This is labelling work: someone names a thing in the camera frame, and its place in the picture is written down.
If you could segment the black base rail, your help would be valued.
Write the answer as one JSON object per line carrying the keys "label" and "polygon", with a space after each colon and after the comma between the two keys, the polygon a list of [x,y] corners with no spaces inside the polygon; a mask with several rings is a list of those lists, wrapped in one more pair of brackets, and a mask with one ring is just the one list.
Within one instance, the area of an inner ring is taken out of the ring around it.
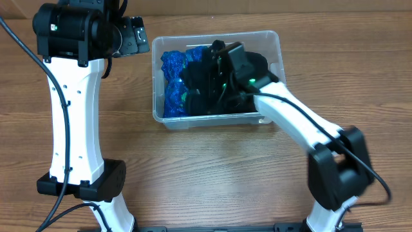
{"label": "black base rail", "polygon": [[229,226],[229,227],[137,227],[136,232],[293,232],[301,231],[302,223],[283,222],[273,226]]}

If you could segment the large black cloth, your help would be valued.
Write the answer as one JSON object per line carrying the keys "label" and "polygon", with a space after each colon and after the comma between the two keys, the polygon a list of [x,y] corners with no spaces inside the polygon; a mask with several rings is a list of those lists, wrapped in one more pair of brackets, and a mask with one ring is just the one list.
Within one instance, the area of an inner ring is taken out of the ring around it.
{"label": "large black cloth", "polygon": [[268,61],[260,53],[243,52],[239,70],[235,71],[236,84],[242,93],[258,93],[259,89],[269,84],[271,75]]}

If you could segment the small black cloth top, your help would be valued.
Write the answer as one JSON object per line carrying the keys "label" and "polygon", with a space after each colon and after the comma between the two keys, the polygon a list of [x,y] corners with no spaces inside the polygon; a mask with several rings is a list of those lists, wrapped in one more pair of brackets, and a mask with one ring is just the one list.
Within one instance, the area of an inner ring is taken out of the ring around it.
{"label": "small black cloth top", "polygon": [[190,116],[219,115],[206,113],[207,77],[206,64],[190,62],[182,73],[182,79],[189,92],[186,96],[185,109]]}

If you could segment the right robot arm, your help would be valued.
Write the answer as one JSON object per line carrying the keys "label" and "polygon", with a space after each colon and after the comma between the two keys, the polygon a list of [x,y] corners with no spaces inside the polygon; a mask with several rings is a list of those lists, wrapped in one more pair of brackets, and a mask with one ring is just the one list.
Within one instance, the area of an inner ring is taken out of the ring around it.
{"label": "right robot arm", "polygon": [[265,58],[252,61],[249,55],[239,42],[216,40],[203,60],[228,93],[224,108],[251,97],[256,110],[308,154],[312,212],[302,223],[276,224],[276,231],[362,231],[360,224],[346,224],[343,218],[376,178],[364,135],[356,127],[344,130],[318,116],[268,69]]}

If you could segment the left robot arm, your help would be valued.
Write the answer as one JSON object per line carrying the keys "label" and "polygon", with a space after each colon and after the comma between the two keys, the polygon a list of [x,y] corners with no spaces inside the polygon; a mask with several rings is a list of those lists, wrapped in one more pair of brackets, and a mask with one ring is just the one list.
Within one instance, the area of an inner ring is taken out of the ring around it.
{"label": "left robot arm", "polygon": [[127,17],[126,1],[45,3],[33,17],[37,51],[48,70],[53,155],[37,191],[73,195],[91,208],[102,231],[136,231],[122,188],[123,160],[105,159],[100,150],[100,84],[114,58],[146,53],[141,17]]}

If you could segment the clear plastic storage bin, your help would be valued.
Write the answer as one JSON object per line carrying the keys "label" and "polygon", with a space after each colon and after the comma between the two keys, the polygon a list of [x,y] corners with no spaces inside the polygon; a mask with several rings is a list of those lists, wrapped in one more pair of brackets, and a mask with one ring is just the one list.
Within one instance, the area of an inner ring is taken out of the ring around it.
{"label": "clear plastic storage bin", "polygon": [[226,45],[241,42],[248,52],[263,55],[268,61],[268,69],[280,81],[286,82],[279,36],[275,31],[238,32],[229,34],[179,35],[156,37],[152,42],[153,76],[153,118],[169,130],[186,130],[202,126],[222,126],[233,124],[270,124],[272,121],[258,112],[195,117],[164,117],[165,87],[167,81],[161,70],[164,52],[178,50],[184,52],[197,46],[210,46],[215,40]]}

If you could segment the blue green sparkly cloth bundle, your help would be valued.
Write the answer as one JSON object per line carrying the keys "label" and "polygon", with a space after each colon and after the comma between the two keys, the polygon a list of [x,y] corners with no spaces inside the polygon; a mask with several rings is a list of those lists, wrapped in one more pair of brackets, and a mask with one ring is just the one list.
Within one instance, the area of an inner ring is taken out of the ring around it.
{"label": "blue green sparkly cloth bundle", "polygon": [[190,62],[201,61],[205,49],[207,49],[206,46],[197,46],[185,52],[173,50],[162,54],[163,65],[161,69],[167,81],[164,100],[165,118],[189,116],[185,109],[189,90],[182,79],[182,73]]}

